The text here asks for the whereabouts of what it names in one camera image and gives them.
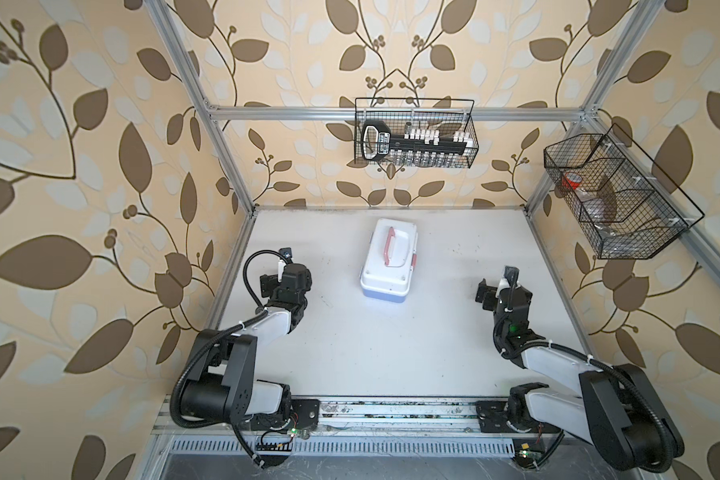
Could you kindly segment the white and blue tool box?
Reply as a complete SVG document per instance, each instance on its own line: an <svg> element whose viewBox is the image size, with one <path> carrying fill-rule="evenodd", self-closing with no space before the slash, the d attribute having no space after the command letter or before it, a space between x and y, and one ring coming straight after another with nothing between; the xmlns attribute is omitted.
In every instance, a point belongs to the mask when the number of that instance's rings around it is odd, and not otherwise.
<svg viewBox="0 0 720 480"><path fill-rule="evenodd" d="M417 243L418 229L414 223L379 219L361 269L363 294L369 298L403 303L411 289Z"/></svg>

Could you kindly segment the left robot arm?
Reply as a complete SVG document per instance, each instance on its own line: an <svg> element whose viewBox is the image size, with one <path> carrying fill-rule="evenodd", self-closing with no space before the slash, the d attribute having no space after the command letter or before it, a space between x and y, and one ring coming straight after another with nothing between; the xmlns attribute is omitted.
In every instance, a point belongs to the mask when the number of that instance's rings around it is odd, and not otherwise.
<svg viewBox="0 0 720 480"><path fill-rule="evenodd" d="M296 423L290 387L256 378L265 347L295 330L308 307L310 270L293 260L292 249L259 250L243 264L243 284L255 315L223 330L197 334L170 394L169 413L181 428L252 421L264 430Z"/></svg>

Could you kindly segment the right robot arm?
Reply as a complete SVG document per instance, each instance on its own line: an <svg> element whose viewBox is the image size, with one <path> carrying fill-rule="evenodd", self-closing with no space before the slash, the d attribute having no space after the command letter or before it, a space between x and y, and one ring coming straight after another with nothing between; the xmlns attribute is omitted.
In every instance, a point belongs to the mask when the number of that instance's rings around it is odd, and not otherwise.
<svg viewBox="0 0 720 480"><path fill-rule="evenodd" d="M556 438L537 456L526 448L516 455L525 469L542 467L571 435L594 446L617 471L666 472L684 454L685 442L645 372L632 364L609 365L535 333L529 322L533 294L518 276L517 268L507 267L497 285L481 281L475 300L493 316L499 356L546 379L512 387L504 402L478 402L481 430L542 435L555 429Z"/></svg>

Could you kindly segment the black socket set holder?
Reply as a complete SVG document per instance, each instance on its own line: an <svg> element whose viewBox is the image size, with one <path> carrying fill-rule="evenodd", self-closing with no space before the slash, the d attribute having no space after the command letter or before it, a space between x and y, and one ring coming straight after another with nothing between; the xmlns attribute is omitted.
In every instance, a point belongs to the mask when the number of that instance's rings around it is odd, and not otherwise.
<svg viewBox="0 0 720 480"><path fill-rule="evenodd" d="M442 161L466 168L474 160L478 145L463 131L443 137L439 130L421 130L404 124L398 133L382 120L366 120L356 132L355 149L356 155L367 161L413 165Z"/></svg>

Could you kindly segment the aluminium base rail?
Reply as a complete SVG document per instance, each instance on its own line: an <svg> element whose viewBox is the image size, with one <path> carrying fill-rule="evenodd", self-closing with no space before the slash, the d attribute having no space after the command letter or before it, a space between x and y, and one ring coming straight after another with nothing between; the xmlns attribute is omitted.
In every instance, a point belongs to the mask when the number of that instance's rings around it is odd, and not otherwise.
<svg viewBox="0 0 720 480"><path fill-rule="evenodd" d="M295 396L290 427L313 435L551 436L539 423L517 430L507 423L505 397Z"/></svg>

